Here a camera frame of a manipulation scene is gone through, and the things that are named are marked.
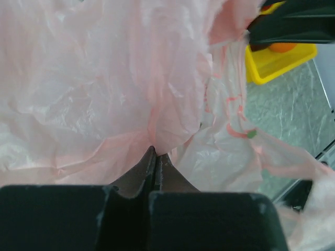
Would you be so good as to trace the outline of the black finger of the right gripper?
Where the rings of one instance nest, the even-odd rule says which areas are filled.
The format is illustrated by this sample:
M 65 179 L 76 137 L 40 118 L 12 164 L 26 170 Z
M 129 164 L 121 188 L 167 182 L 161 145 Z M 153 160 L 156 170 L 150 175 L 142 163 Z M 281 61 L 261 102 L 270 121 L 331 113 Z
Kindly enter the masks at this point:
M 286 1 L 270 14 L 260 15 L 249 29 L 278 29 L 281 26 L 334 28 L 334 1 Z

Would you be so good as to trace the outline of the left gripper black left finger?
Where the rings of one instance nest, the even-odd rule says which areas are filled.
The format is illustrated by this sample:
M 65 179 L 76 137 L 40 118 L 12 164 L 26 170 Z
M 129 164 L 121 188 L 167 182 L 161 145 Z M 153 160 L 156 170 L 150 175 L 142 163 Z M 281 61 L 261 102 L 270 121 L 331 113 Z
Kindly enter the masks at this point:
M 109 185 L 1 188 L 1 250 L 144 250 L 156 152 Z

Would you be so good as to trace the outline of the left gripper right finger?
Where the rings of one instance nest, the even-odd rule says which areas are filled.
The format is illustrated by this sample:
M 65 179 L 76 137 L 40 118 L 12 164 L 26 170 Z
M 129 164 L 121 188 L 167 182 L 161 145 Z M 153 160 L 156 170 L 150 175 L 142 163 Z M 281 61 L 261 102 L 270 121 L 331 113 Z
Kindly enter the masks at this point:
M 149 195 L 149 250 L 288 250 L 271 200 L 259 193 L 165 191 L 187 181 L 169 157 L 157 159 Z

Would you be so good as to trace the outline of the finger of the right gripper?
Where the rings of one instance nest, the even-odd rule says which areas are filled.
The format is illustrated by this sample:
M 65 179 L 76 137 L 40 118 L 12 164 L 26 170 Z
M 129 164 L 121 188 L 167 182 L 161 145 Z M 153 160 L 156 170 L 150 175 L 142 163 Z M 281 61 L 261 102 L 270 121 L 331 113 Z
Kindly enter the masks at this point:
M 258 20 L 248 27 L 249 44 L 334 43 L 334 18 Z

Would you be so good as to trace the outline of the orange fake fruit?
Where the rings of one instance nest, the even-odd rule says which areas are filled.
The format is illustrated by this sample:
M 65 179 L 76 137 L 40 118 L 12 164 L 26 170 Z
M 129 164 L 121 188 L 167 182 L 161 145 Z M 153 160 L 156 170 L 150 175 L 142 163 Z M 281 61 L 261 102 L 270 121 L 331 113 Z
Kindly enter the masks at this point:
M 269 46 L 269 49 L 276 53 L 286 53 L 296 46 L 296 43 L 273 43 Z

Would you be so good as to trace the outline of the pink plastic bag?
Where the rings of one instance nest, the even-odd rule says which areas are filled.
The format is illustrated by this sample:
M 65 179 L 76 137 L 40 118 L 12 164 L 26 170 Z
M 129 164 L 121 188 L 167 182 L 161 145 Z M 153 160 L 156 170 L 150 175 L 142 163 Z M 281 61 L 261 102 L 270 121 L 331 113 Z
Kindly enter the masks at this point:
M 260 1 L 1 1 L 1 185 L 104 185 L 153 146 L 206 192 L 312 179 L 291 250 L 334 244 L 334 171 L 245 116 Z

